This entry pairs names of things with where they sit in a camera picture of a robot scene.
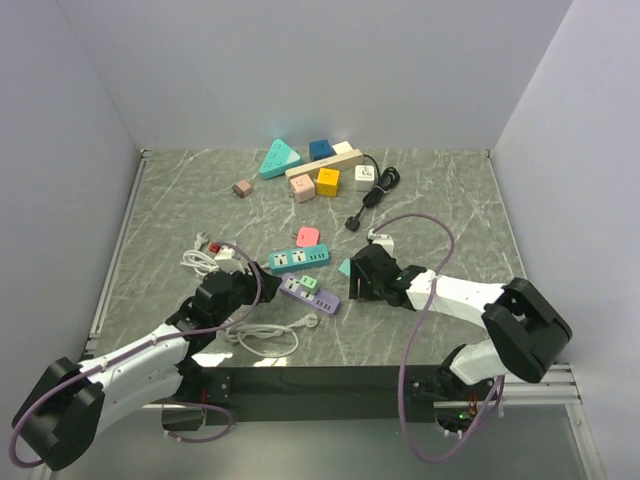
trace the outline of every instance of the table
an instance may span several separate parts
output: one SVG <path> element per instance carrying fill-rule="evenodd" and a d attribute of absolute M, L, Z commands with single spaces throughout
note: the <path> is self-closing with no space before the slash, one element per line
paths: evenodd
<path fill-rule="evenodd" d="M 262 359 L 240 346 L 216 339 L 199 362 L 208 366 L 243 367 L 397 365 L 417 313 L 384 302 L 348 299 L 348 278 L 338 271 L 366 245 L 369 228 L 407 212 L 426 212 L 446 222 L 458 248 L 443 274 L 478 281 L 507 282 L 524 271 L 500 192 L 485 150 L 363 149 L 380 168 L 394 166 L 399 186 L 374 209 L 366 211 L 356 233 L 344 227 L 361 206 L 362 192 L 353 190 L 353 172 L 341 174 L 335 198 L 297 204 L 283 176 L 262 180 L 258 168 L 265 149 L 154 150 L 146 152 L 126 230 L 107 295 L 101 303 L 93 337 L 95 354 L 122 347 L 151 332 L 173 313 L 199 284 L 193 271 L 179 265 L 196 232 L 213 239 L 237 240 L 260 263 L 272 251 L 295 246 L 301 226 L 317 227 L 330 249 L 329 265 L 305 273 L 338 295 L 335 317 L 321 316 L 313 330 L 300 330 L 300 347 L 286 358 Z M 299 153 L 308 158 L 306 149 Z M 246 179 L 254 192 L 241 199 L 231 186 Z M 448 248 L 447 236 L 423 219 L 407 219 L 384 230 L 392 235 L 398 264 L 434 268 Z M 260 305 L 255 323 L 288 324 L 308 308 L 284 296 Z M 482 329 L 462 320 L 432 314 L 414 343 L 410 362 L 438 364 L 462 343 L 486 338 Z M 268 352 L 288 348 L 290 338 L 253 340 Z"/>

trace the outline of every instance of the blue block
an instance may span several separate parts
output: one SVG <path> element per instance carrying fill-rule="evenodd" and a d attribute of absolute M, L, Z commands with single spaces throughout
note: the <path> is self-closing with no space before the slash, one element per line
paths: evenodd
<path fill-rule="evenodd" d="M 278 175 L 284 175 L 286 170 L 300 165 L 302 165 L 300 154 L 277 138 L 271 144 L 267 156 L 264 157 L 259 172 L 260 176 L 266 180 Z"/>
<path fill-rule="evenodd" d="M 331 157 L 332 155 L 333 150 L 327 140 L 318 140 L 317 142 L 311 142 L 309 144 L 309 158 L 311 158 L 312 162 Z"/>
<path fill-rule="evenodd" d="M 274 275 L 295 272 L 305 268 L 321 267 L 329 263 L 329 249 L 323 243 L 313 247 L 294 248 L 267 255 L 269 268 Z"/>

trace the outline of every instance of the yellow cube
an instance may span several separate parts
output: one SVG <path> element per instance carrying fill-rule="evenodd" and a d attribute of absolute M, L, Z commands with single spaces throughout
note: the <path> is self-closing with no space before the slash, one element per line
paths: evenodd
<path fill-rule="evenodd" d="M 318 172 L 318 183 L 316 184 L 316 193 L 318 195 L 326 195 L 327 197 L 335 197 L 338 195 L 338 182 L 340 181 L 340 171 L 330 168 L 321 168 Z"/>

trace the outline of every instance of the teal power strip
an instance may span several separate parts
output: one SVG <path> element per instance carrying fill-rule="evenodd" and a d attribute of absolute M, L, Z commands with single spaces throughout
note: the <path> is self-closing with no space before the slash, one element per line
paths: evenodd
<path fill-rule="evenodd" d="M 279 138 L 271 144 L 271 148 L 260 165 L 260 176 L 268 178 L 283 175 L 290 168 L 302 165 L 302 157 Z"/>
<path fill-rule="evenodd" d="M 329 250 L 323 243 L 313 247 L 273 252 L 268 255 L 271 273 L 295 272 L 305 268 L 321 267 L 329 263 Z"/>

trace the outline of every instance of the white wall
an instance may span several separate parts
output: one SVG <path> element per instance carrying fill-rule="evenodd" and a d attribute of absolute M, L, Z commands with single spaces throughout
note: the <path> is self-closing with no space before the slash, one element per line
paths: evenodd
<path fill-rule="evenodd" d="M 136 143 L 495 146 L 570 0 L 58 0 Z"/>
<path fill-rule="evenodd" d="M 609 478 L 640 475 L 640 2 L 576 0 L 496 148 L 527 271 L 570 322 Z"/>
<path fill-rule="evenodd" d="M 81 353 L 139 154 L 54 0 L 0 6 L 0 478 L 9 424 Z"/>

